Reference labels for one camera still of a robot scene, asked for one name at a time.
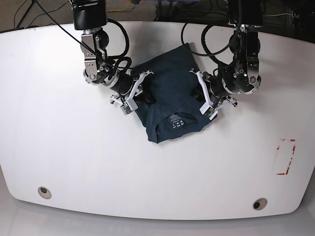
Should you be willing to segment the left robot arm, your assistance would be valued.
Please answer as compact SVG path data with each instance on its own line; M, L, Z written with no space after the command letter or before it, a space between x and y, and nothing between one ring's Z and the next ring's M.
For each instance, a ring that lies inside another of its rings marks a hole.
M206 34L211 25L207 25L201 34L204 56L217 64L212 74L204 72L202 75L213 103L231 101L231 95L237 93L251 94L261 84L258 59L260 41L257 31L263 26L261 3L258 0L229 0L227 8L230 23L236 29L223 50L229 49L232 52L232 62L227 64L218 60L216 56L221 51L212 53L207 47Z

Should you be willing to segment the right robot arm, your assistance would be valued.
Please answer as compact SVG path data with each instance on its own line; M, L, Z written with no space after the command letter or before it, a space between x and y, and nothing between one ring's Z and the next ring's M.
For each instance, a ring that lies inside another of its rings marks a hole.
M88 83L102 84L125 101L140 79L140 74L128 74L132 60L127 56L130 43L125 28L107 18L104 0L72 0L74 28L81 30L81 50L85 57L84 76ZM125 38L125 49L119 55L108 56L109 36L103 30L108 22L115 24Z

